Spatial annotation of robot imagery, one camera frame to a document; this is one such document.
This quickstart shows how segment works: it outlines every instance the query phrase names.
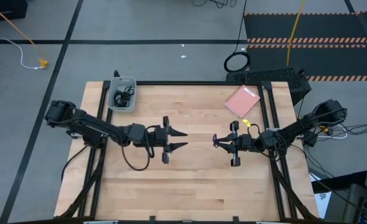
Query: wooden table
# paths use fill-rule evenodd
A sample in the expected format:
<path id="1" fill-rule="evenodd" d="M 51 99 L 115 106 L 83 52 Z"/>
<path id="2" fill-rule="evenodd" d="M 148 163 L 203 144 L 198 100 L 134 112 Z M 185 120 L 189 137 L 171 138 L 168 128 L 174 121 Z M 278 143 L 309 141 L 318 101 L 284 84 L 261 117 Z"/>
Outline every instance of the wooden table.
<path id="1" fill-rule="evenodd" d="M 81 108 L 96 116 L 102 82 L 88 82 Z M 231 154 L 212 146 L 212 136 L 226 136 L 229 124 L 240 121 L 240 133 L 245 133 L 244 123 L 224 106 L 224 101 L 239 86 L 170 86 L 143 85 L 137 88 L 136 112 L 113 114 L 111 123 L 117 126 L 140 123 L 145 126 L 162 124 L 169 116 L 171 125 L 188 133 L 187 137 L 171 138 L 171 142 L 187 141 L 188 145 L 174 151 L 170 164 L 161 161 L 162 149 L 155 149 L 155 158 L 142 172 L 131 170 L 124 162 L 121 148 L 108 141 L 101 181 L 97 220 L 157 220 L 278 221 L 276 198 L 268 158 L 257 153 L 241 152 L 240 167 L 230 167 Z M 287 83 L 272 83 L 277 115 L 281 127 L 295 122 Z M 250 86 L 257 93 L 256 86 Z M 269 122 L 272 116 L 264 91 Z M 245 117 L 264 130 L 261 105 Z M 256 128 L 251 128 L 256 138 Z M 83 147 L 81 139 L 72 141 L 69 157 Z M 126 148 L 129 161 L 136 167 L 146 163 L 143 148 Z M 77 157 L 66 169 L 55 210 L 63 213 L 73 202 L 81 188 L 86 171 L 89 150 Z M 303 204 L 317 216 L 317 207 L 310 183 L 304 154 L 294 147 L 287 153 L 292 188 Z M 282 190 L 287 205 L 287 195 Z M 89 214 L 87 200 L 86 213 Z M 286 216 L 289 208 L 285 206 Z"/>

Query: gray bin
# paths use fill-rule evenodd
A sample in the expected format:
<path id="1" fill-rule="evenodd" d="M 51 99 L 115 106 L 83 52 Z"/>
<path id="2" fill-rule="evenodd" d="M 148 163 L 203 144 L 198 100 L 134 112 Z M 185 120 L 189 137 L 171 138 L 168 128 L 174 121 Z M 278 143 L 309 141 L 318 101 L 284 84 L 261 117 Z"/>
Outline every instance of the gray bin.
<path id="1" fill-rule="evenodd" d="M 134 94 L 129 99 L 129 105 L 126 108 L 119 108 L 114 106 L 114 93 L 116 90 L 124 91 L 127 86 L 134 87 Z M 136 79 L 134 77 L 116 77 L 110 82 L 108 107 L 116 113 L 133 113 L 135 111 L 137 96 Z"/>

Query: yellow cable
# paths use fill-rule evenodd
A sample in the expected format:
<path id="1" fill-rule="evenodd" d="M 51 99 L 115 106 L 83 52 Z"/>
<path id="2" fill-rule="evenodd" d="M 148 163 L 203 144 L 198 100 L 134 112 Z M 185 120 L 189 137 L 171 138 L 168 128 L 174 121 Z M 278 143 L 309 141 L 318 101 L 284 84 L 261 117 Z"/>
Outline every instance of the yellow cable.
<path id="1" fill-rule="evenodd" d="M 46 55 L 46 53 L 41 49 L 39 48 L 37 45 L 34 44 L 34 42 L 28 37 L 26 36 L 21 30 L 19 30 L 19 28 L 17 28 L 11 21 L 9 21 L 9 19 L 7 19 L 1 12 L 0 12 L 0 16 L 2 18 L 5 19 L 5 21 L 7 21 L 9 23 L 9 25 L 11 25 L 13 28 L 15 28 L 16 31 L 18 31 L 18 33 L 20 33 L 22 36 L 24 36 L 40 53 L 43 53 L 42 55 Z M 40 64 L 43 68 L 46 68 L 47 65 L 48 65 L 48 61 L 40 58 Z"/>
<path id="2" fill-rule="evenodd" d="M 289 39 L 289 49 L 288 49 L 288 51 L 287 51 L 287 62 L 286 62 L 286 65 L 287 65 L 287 66 L 289 66 L 289 64 L 290 64 L 290 50 L 291 50 L 291 43 L 292 43 L 292 40 L 293 40 L 293 36 L 294 36 L 294 33 L 295 33 L 295 29 L 297 28 L 298 20 L 300 19 L 300 15 L 301 15 L 301 13 L 302 13 L 302 10 L 304 9 L 304 5 L 305 5 L 305 0 L 302 0 L 301 7 L 300 7 L 300 11 L 298 12 L 298 14 L 297 14 L 297 18 L 295 19 L 295 23 L 294 23 L 293 31 L 291 32 L 291 36 L 290 36 L 290 39 Z"/>

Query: black metal frame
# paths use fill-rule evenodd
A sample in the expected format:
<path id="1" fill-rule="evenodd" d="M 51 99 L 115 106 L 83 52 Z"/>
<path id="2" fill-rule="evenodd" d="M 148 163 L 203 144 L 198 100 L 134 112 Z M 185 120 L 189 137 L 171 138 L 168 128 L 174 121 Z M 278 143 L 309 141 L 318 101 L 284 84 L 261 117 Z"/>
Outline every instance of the black metal frame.
<path id="1" fill-rule="evenodd" d="M 243 83 L 238 83 L 238 82 L 191 82 L 191 81 L 138 81 L 137 85 L 233 85 L 233 86 L 239 86 L 242 85 Z M 279 127 L 279 120 L 277 118 L 277 111 L 276 111 L 276 106 L 275 106 L 275 102 L 274 102 L 274 96 L 273 96 L 273 92 L 272 92 L 272 85 L 271 82 L 244 82 L 245 85 L 252 85 L 252 86 L 257 86 L 258 88 L 258 92 L 259 92 L 259 96 L 260 96 L 260 103 L 261 103 L 261 111 L 262 111 L 262 118 L 264 121 L 264 127 L 265 128 L 269 128 L 269 119 L 268 119 L 268 115 L 267 115 L 267 109 L 266 109 L 266 103 L 265 103 L 265 97 L 264 97 L 264 92 L 263 92 L 263 87 L 265 87 L 267 89 L 267 93 L 268 93 L 268 97 L 269 97 L 269 102 L 271 104 L 271 111 L 272 111 L 272 119 L 274 122 L 274 126 L 275 128 Z M 100 99 L 100 105 L 98 108 L 98 118 L 102 117 L 103 114 L 103 109 L 105 107 L 105 100 L 106 100 L 106 93 L 109 89 L 110 86 L 110 81 L 104 81 L 103 82 L 103 87 L 102 87 L 102 92 L 101 92 L 101 99 Z M 107 119 L 106 122 L 110 122 L 111 121 L 111 110 L 108 110 L 108 115 L 107 115 Z M 103 149 L 100 149 L 101 153 L 104 152 L 106 150 L 106 147 Z M 94 159 L 95 159 L 95 149 L 91 149 L 90 152 L 90 156 L 88 158 L 88 166 L 86 169 L 86 174 L 85 174 L 85 184 L 87 183 L 89 176 L 91 175 L 92 169 L 93 169 L 93 163 L 94 163 Z M 284 174 L 284 178 L 285 180 L 290 184 L 290 177 L 289 177 L 289 170 L 287 167 L 287 161 L 284 158 L 282 158 L 282 171 Z M 91 203 L 91 210 L 90 210 L 90 216 L 91 217 L 95 217 L 96 215 L 96 207 L 98 205 L 98 198 L 99 198 L 99 192 L 100 192 L 100 182 L 101 182 L 102 176 L 100 175 L 98 177 L 98 179 L 95 182 L 95 188 L 93 191 L 93 200 Z M 282 192 L 281 192 L 281 188 L 280 188 L 280 184 L 279 181 L 273 177 L 274 180 L 274 190 L 275 190 L 275 195 L 276 195 L 276 202 L 277 202 L 277 209 L 279 212 L 279 218 L 280 220 L 283 220 L 286 218 L 286 215 L 284 213 L 284 204 L 283 204 L 283 199 L 282 199 Z M 292 200 L 289 199 L 289 205 L 290 205 L 290 214 L 292 218 L 297 218 L 297 212 L 295 209 L 294 204 L 292 203 Z M 84 210 L 85 210 L 85 206 L 86 206 L 86 200 L 83 201 L 83 203 L 80 205 L 79 208 L 79 212 L 78 212 L 78 216 L 82 217 L 84 215 Z M 149 223 L 151 221 L 142 221 L 141 223 Z"/>

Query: pink notepad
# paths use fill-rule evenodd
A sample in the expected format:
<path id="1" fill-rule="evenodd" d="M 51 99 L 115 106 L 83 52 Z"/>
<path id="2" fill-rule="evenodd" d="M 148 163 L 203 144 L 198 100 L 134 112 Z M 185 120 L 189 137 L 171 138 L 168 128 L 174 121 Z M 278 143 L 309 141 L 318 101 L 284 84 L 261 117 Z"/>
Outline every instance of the pink notepad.
<path id="1" fill-rule="evenodd" d="M 258 100 L 258 95 L 245 85 L 242 85 L 225 101 L 224 105 L 239 118 L 242 118 Z"/>

